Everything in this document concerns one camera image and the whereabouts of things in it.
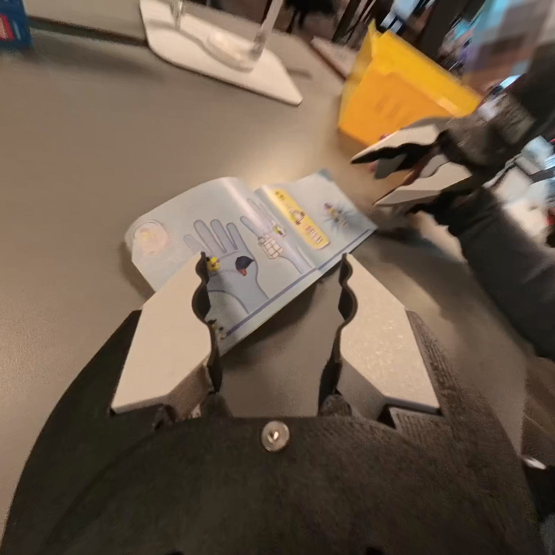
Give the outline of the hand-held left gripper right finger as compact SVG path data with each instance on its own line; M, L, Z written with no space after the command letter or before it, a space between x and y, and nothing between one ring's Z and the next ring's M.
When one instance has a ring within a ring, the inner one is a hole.
M341 396L352 413L370 420L379 420L390 407L439 414L419 343L418 315L351 254L342 257L338 282L343 320L321 375L319 411Z

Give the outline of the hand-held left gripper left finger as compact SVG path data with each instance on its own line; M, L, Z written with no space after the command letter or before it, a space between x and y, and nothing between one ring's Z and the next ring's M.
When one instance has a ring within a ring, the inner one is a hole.
M142 307L110 408L116 414L156 405L190 418L223 381L210 311L205 253L188 260Z

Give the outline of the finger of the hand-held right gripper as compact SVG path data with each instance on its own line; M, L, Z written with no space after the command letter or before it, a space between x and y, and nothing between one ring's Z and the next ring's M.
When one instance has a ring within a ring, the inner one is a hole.
M448 188L465 182L472 173L464 166L449 161L446 156L432 156L409 183L402 184L379 198L374 206L409 212L415 206L427 204Z
M352 165L368 165L376 179L408 172L409 179L430 177L448 162L438 138L445 123L412 123L360 151Z

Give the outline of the yellow plastic bin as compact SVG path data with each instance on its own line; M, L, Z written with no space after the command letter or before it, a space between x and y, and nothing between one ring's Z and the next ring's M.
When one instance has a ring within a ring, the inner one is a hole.
M430 117L472 113L482 97L391 31L374 22L343 86L337 127L368 147Z

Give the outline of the lego instruction booklet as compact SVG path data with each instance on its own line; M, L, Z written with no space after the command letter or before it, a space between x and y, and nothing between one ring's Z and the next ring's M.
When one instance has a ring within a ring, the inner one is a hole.
M249 336L365 241L377 225L325 170L249 190L221 177L135 220L124 240L156 292L203 252L221 354Z

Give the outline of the blue lego box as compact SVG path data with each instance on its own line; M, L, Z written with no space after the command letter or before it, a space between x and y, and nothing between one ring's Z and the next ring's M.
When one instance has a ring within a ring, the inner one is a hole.
M17 5L1 6L1 48L31 49L33 38L25 10Z

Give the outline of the person's right forearm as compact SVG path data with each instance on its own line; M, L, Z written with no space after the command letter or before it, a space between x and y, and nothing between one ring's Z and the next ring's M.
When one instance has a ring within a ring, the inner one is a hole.
M487 190L454 208L448 231L477 281L537 355L554 361L554 251L538 246Z

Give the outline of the wooden book stand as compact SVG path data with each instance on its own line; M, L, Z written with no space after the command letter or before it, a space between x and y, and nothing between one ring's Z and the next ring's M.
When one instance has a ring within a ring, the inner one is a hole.
M299 106L302 95L282 61L267 49L283 1L271 1L247 40L188 12L184 1L140 1L149 48L173 66Z

